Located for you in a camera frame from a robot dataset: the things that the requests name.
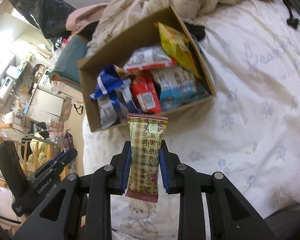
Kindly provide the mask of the white rice cooker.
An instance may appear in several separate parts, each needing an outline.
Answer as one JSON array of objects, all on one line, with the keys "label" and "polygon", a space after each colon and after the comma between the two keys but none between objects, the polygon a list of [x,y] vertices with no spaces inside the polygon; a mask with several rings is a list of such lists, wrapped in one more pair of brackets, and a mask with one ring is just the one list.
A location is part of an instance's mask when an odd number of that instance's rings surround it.
[{"label": "white rice cooker", "polygon": [[4,105],[10,96],[11,91],[15,86],[15,81],[10,77],[5,77],[3,83],[0,86],[0,104]]}]

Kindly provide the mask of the yellow snack packet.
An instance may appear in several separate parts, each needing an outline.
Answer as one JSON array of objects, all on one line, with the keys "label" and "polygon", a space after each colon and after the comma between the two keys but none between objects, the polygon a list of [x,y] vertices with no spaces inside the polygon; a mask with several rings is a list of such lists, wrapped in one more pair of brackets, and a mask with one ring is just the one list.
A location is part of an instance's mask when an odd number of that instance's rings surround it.
[{"label": "yellow snack packet", "polygon": [[165,53],[175,59],[180,66],[184,67],[196,78],[201,79],[202,77],[189,50],[190,42],[187,36],[160,22],[157,22],[155,26],[159,30],[161,46]]}]

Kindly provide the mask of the black plastic bag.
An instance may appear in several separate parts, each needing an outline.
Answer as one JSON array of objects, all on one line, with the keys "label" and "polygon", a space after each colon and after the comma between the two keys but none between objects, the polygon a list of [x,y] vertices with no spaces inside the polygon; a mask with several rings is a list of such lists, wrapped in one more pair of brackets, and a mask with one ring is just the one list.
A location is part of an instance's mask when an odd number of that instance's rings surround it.
[{"label": "black plastic bag", "polygon": [[64,0],[9,0],[11,5],[46,39],[69,37],[66,20],[75,7]]}]

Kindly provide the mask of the white floral bed sheet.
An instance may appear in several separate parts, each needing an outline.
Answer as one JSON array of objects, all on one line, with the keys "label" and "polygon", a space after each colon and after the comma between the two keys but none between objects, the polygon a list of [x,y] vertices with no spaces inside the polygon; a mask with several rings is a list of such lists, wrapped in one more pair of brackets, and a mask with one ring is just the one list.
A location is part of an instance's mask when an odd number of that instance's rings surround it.
[{"label": "white floral bed sheet", "polygon": [[300,24],[283,0],[243,0],[196,18],[216,96],[174,113],[167,148],[198,172],[222,172],[282,239],[298,210]]}]

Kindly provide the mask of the white kitchen cabinet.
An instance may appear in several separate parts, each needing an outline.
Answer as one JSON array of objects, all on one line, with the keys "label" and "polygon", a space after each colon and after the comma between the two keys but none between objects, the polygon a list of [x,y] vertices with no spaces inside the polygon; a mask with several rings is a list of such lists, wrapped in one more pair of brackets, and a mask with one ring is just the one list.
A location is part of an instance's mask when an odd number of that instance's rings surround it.
[{"label": "white kitchen cabinet", "polygon": [[27,106],[23,125],[30,126],[30,122],[59,121],[64,100],[43,90],[36,89]]}]

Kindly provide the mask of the dark patterned garment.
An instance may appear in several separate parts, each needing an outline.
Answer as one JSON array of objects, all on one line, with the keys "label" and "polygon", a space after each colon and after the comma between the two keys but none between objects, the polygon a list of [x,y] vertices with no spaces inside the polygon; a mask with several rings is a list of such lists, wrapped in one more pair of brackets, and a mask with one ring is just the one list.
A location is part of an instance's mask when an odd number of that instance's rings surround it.
[{"label": "dark patterned garment", "polygon": [[198,41],[200,42],[203,40],[206,36],[205,27],[201,25],[194,25],[190,23],[184,23],[187,30],[190,32],[190,34]]}]

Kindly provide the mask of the brown cardboard box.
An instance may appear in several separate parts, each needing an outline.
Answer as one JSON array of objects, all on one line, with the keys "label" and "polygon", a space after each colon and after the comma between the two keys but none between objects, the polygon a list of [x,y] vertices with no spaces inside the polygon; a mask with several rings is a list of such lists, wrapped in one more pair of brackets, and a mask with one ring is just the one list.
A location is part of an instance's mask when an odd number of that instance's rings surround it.
[{"label": "brown cardboard box", "polygon": [[144,18],[117,37],[111,39],[107,44],[99,48],[93,56],[77,61],[86,115],[92,132],[102,129],[98,104],[90,99],[90,94],[94,92],[97,85],[99,73],[108,65],[113,65],[114,73],[120,76],[137,74],[139,71],[145,70],[142,64],[135,63],[131,67],[128,67],[126,63],[134,51],[160,44],[157,23],[167,25],[187,37],[189,41],[189,51],[192,54],[196,69],[200,74],[199,81],[208,92],[207,98],[166,111],[165,113],[161,113],[161,115],[169,116],[173,112],[178,112],[181,109],[187,109],[197,103],[210,100],[216,95],[211,75],[199,51],[199,46],[195,44],[181,16],[174,7],[163,9]]}]

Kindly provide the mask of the red snack bag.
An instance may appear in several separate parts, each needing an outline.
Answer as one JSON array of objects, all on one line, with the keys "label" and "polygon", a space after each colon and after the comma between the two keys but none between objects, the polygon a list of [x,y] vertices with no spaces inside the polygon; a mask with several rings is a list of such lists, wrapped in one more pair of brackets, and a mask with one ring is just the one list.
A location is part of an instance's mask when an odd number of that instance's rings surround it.
[{"label": "red snack bag", "polygon": [[143,113],[158,114],[162,112],[152,75],[149,71],[144,70],[139,72],[134,77],[130,90],[135,103]]}]

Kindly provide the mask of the white red snack packet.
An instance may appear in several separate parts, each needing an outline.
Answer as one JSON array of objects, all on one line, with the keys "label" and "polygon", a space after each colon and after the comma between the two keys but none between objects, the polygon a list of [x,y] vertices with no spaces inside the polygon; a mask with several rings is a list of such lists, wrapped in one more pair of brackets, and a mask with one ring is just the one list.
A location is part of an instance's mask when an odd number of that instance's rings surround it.
[{"label": "white red snack packet", "polygon": [[133,51],[132,55],[122,67],[126,73],[159,68],[177,67],[175,59],[169,57],[162,46],[142,47]]}]

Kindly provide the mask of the plaid beige snack bar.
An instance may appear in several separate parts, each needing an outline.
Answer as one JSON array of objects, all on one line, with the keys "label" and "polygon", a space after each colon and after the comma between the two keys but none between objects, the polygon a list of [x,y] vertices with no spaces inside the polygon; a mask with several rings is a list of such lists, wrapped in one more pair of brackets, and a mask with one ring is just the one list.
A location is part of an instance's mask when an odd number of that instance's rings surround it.
[{"label": "plaid beige snack bar", "polygon": [[131,167],[126,196],[157,203],[160,149],[168,118],[129,114],[127,121],[130,130]]}]

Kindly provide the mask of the teal headboard cushion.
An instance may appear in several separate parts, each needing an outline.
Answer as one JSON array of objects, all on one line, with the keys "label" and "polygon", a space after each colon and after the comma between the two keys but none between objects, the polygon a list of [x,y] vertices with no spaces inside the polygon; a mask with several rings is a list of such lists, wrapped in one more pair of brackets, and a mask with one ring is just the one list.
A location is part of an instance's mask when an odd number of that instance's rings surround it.
[{"label": "teal headboard cushion", "polygon": [[80,87],[77,61],[85,58],[87,49],[87,40],[82,35],[75,35],[62,50],[54,70],[49,74],[50,80]]}]

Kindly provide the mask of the pink garment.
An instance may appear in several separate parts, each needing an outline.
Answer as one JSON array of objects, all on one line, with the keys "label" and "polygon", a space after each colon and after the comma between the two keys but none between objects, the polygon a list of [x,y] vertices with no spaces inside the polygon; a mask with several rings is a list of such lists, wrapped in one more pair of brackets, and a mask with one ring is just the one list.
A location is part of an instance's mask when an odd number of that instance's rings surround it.
[{"label": "pink garment", "polygon": [[100,3],[74,10],[66,19],[66,30],[79,34],[86,26],[98,22],[107,6],[108,3]]}]

